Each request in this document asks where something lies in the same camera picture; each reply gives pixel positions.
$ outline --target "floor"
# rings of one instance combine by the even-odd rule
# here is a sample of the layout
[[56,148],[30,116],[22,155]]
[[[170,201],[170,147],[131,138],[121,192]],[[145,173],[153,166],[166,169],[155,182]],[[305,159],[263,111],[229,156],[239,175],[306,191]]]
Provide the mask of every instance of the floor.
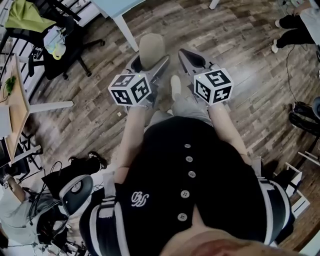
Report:
[[[297,152],[306,150],[315,137],[288,121],[294,97],[286,60],[292,46],[278,54],[270,50],[273,39],[284,32],[274,26],[283,12],[277,1],[268,0],[221,0],[215,10],[209,4],[209,0],[148,0],[123,16],[137,42],[148,33],[164,37],[171,63],[163,76],[158,107],[170,108],[171,75],[179,75],[182,84],[188,85],[178,50],[204,52],[234,80],[227,107],[248,153],[262,156],[265,163],[279,160],[279,170],[285,162],[295,165],[300,160]],[[67,165],[70,156],[84,157],[92,150],[110,160],[122,137],[126,113],[114,104],[108,85],[135,52],[110,18],[99,16],[86,28],[86,42],[106,41],[105,46],[94,46],[83,54],[92,76],[86,77],[75,63],[67,81],[61,76],[51,81],[44,78],[31,99],[32,104],[74,102],[71,108],[32,114],[27,122],[26,130],[35,134],[43,148],[47,169],[57,160]],[[320,94],[319,65],[316,47],[304,48],[307,51],[301,46],[293,49],[287,66],[295,98],[310,104]],[[301,239],[293,235],[281,246],[294,249]]]

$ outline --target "shirt button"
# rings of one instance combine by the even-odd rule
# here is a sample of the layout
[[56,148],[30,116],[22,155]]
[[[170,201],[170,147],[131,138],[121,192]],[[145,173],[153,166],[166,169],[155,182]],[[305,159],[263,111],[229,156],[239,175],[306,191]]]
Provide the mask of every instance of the shirt button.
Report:
[[194,171],[192,171],[192,170],[188,172],[188,175],[189,175],[189,177],[191,177],[191,178],[196,177],[196,173],[195,173]]
[[188,190],[182,190],[181,197],[182,198],[188,198],[190,196],[190,193]]
[[178,215],[178,220],[181,222],[185,222],[187,220],[188,216],[185,213],[180,213]]
[[191,156],[187,156],[187,157],[185,158],[185,160],[186,160],[187,162],[191,163],[194,159],[193,159]]

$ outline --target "embroidered logo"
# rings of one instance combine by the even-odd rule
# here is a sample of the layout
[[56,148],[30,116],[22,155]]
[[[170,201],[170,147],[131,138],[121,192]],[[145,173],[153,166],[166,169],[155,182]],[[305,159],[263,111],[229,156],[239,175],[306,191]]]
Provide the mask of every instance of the embroidered logo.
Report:
[[142,192],[134,192],[131,196],[131,204],[132,207],[142,207],[146,204],[147,198],[149,198],[149,194],[142,195]]

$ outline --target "gray pants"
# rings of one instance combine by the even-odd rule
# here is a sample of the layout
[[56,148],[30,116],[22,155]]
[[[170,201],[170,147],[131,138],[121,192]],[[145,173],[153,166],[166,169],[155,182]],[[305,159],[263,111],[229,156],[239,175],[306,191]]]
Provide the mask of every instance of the gray pants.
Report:
[[181,95],[176,95],[175,102],[173,103],[171,109],[173,115],[160,110],[156,111],[153,114],[150,120],[150,124],[148,125],[148,127],[146,127],[145,131],[149,127],[172,118],[173,116],[198,119],[212,126],[212,122],[209,118],[208,112],[202,111],[195,103],[187,101]]

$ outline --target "table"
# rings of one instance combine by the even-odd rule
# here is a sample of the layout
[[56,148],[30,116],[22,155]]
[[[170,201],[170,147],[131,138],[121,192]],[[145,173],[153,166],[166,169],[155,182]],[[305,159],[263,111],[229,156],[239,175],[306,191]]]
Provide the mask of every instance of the table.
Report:
[[[7,100],[4,101],[3,93],[4,95],[6,95],[7,93],[7,91],[3,92],[3,90],[5,89],[5,81],[12,76],[16,77],[12,93],[7,98]],[[9,105],[12,132],[5,138],[5,144],[10,157],[9,164],[11,165],[41,149],[41,146],[38,145],[15,157],[19,138],[21,136],[27,118],[31,113],[68,108],[73,106],[74,103],[72,101],[63,101],[30,105],[22,80],[20,61],[16,54],[12,57],[10,64],[7,66],[7,72],[4,75],[3,81],[3,85],[0,89],[0,102],[3,102],[0,103],[0,106]]]
[[[92,0],[91,2],[96,5],[105,18],[109,16],[114,20],[132,49],[138,52],[139,47],[137,42],[122,15],[144,1],[145,0]],[[212,0],[209,8],[213,10],[216,8],[218,2],[219,0]]]

